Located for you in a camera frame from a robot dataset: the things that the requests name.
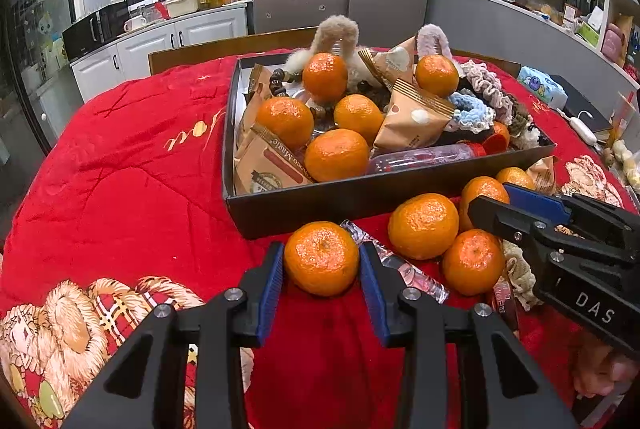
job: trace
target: white mug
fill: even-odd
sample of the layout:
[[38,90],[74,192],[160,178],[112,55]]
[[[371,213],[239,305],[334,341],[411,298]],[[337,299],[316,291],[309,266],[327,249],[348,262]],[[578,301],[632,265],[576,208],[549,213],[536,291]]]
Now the white mug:
[[136,16],[135,18],[129,19],[129,21],[124,24],[124,31],[131,32],[132,30],[139,29],[146,25],[146,19],[144,16]]

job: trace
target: orange fruit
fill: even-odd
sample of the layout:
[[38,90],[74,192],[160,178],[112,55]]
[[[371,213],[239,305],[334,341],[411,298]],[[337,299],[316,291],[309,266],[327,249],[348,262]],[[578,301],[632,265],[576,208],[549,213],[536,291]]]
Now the orange fruit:
[[276,135],[291,151],[302,148],[314,132],[314,116],[306,104],[291,97],[274,97],[262,103],[255,122]]
[[494,120],[494,133],[482,142],[482,147],[486,154],[502,153],[507,151],[511,135],[507,127],[497,120]]
[[334,120],[339,128],[360,133],[373,144],[385,117],[371,99],[364,95],[347,95],[334,109]]
[[369,146],[360,133],[331,130],[311,141],[305,151],[305,167],[318,182],[361,176],[369,163]]
[[456,91],[460,77],[450,59],[444,55],[431,54],[418,61],[415,80],[420,88],[445,99]]
[[458,235],[458,211],[451,200],[427,193],[401,204],[387,231],[396,250],[412,259],[431,259],[449,249]]
[[319,53],[302,70],[302,85],[316,102],[335,102],[347,89],[347,65],[342,57]]
[[447,283],[462,295],[489,292],[504,271],[504,254],[497,237],[480,229],[460,234],[442,258]]
[[495,179],[501,184],[508,182],[520,187],[526,187],[532,191],[536,189],[533,178],[519,167],[505,167],[495,176]]
[[488,176],[478,176],[465,185],[460,195],[460,231],[468,231],[474,226],[469,219],[469,203],[478,196],[488,196],[498,202],[509,203],[509,195],[504,186]]
[[356,277],[358,261],[356,242],[330,221],[303,225],[284,247],[284,268],[291,281],[323,297],[347,290]]

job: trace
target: person's hand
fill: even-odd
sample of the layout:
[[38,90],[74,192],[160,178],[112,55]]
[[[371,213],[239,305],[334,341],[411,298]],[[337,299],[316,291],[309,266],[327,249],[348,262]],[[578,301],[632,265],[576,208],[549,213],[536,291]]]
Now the person's hand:
[[585,330],[575,363],[574,388],[587,398],[605,396],[612,392],[616,382],[633,380],[638,369],[638,363]]

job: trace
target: microwave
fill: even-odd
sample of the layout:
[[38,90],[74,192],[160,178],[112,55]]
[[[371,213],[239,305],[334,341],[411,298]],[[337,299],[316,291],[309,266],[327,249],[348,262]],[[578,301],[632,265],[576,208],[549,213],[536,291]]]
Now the microwave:
[[124,24],[129,18],[127,2],[118,2],[76,21],[62,33],[69,62],[115,40],[124,33]]

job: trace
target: chair backrest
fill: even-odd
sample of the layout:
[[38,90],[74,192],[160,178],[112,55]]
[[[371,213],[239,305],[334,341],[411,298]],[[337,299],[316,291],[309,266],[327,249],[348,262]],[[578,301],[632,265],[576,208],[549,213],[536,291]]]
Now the chair backrest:
[[[316,28],[310,26],[308,28],[295,28],[293,30],[268,32],[266,34],[245,35],[193,46],[173,48],[171,50],[162,50],[149,54],[149,68],[151,75],[155,75],[175,66],[194,65],[228,55],[268,52],[269,50],[276,50],[277,48],[306,48],[311,45],[315,34]],[[452,50],[452,53],[454,55],[473,57],[493,63],[514,77],[517,77],[520,72],[520,64],[512,61],[505,61],[504,59],[463,50]]]

